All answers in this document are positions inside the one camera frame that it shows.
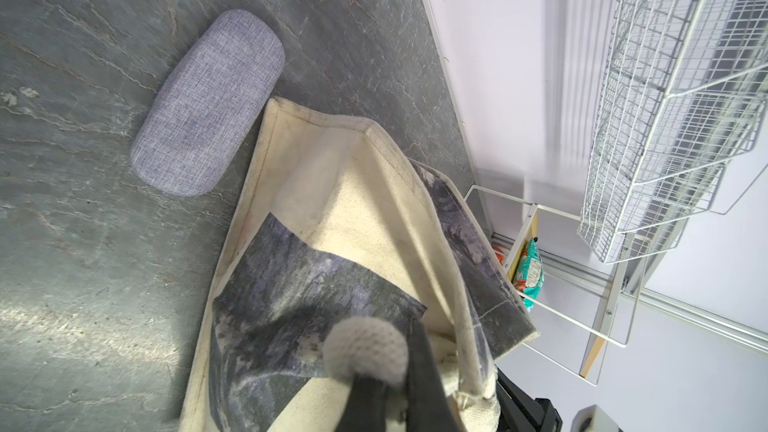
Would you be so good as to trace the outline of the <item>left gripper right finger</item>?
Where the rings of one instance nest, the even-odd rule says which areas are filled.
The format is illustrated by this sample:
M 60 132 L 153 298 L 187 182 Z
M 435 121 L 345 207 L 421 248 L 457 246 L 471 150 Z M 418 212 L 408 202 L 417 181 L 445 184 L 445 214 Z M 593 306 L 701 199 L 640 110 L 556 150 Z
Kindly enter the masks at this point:
M 408 432 L 457 432 L 458 424 L 444 392 L 426 329 L 411 320 L 408 335 L 406 374 Z

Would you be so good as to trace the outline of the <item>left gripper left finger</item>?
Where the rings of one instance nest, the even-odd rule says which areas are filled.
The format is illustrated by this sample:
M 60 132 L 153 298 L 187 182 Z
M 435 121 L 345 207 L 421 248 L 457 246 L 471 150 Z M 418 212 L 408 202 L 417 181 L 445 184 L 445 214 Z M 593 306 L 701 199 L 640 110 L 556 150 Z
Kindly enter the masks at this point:
M 379 379 L 356 375 L 336 432 L 384 432 L 388 385 Z

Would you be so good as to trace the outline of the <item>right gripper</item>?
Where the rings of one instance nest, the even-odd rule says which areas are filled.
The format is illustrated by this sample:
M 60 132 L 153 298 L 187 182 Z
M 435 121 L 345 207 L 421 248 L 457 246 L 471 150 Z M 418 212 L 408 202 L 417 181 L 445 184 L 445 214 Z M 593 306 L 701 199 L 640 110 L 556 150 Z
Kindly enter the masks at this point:
M 497 370 L 498 432 L 560 432 L 563 421 L 549 399 L 532 398 Z

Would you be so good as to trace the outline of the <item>cream canvas grocery bag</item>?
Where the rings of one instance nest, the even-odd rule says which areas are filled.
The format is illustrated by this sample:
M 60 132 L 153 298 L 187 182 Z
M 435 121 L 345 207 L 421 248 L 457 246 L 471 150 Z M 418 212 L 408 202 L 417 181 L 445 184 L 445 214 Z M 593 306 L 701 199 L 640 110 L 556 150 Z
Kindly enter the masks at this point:
M 500 418 L 496 360 L 536 329 L 454 184 L 374 121 L 269 100 L 210 288 L 183 431 L 331 431 L 322 346 L 350 317 L 426 329 L 467 431 Z

